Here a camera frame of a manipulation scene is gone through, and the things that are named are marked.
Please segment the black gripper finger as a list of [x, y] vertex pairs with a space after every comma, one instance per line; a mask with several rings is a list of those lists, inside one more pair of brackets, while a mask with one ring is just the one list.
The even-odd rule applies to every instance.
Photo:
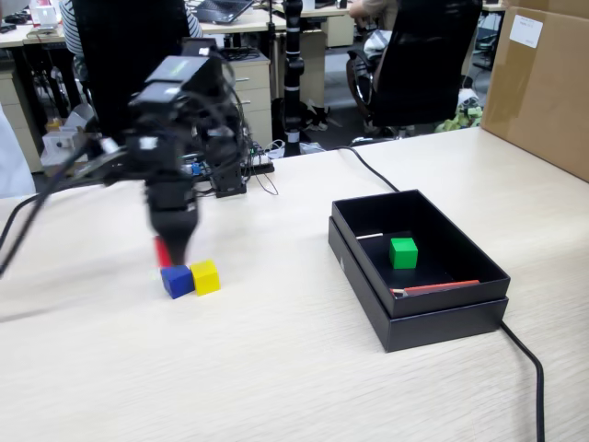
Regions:
[[149, 211], [149, 221], [156, 235], [161, 242], [167, 245], [168, 242], [168, 228], [169, 228], [169, 212], [167, 211]]
[[164, 242], [169, 258], [174, 265], [185, 264], [186, 249], [198, 225], [198, 220], [197, 210], [174, 211], [167, 214]]

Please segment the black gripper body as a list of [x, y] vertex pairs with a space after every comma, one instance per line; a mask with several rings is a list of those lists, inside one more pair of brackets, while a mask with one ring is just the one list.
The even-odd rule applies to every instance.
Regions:
[[142, 180], [150, 213], [189, 213], [196, 196], [191, 174], [183, 169], [186, 143], [172, 132], [126, 132], [127, 174]]

